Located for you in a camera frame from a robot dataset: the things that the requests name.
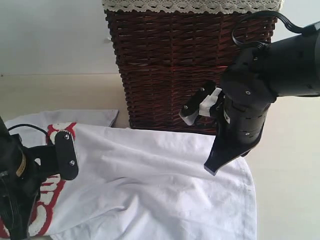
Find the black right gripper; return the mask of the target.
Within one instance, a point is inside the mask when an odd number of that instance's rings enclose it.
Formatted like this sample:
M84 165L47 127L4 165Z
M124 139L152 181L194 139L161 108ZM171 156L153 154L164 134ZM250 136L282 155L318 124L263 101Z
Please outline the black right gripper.
M230 63L219 80L223 109L216 117L217 135L204 168L213 176L260 141L270 105L276 95L262 77L270 50L246 48Z

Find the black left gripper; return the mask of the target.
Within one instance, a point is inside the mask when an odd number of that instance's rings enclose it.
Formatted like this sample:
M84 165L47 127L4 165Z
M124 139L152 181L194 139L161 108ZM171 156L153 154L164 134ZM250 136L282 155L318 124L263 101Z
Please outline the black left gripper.
M27 148L18 134L11 135L0 121L0 219L9 231L11 240L29 237L29 224L36 200L40 198L41 183L50 175L42 174L35 162L36 151L52 158L54 144L45 134L48 143Z

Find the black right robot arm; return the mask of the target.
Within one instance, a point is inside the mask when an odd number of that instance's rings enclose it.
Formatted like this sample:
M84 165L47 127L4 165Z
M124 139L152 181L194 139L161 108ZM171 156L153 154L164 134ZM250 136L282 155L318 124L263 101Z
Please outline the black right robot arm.
M266 44L243 48L220 79L218 133L204 168L215 175L261 140L267 113L279 97L320 95L320 25Z

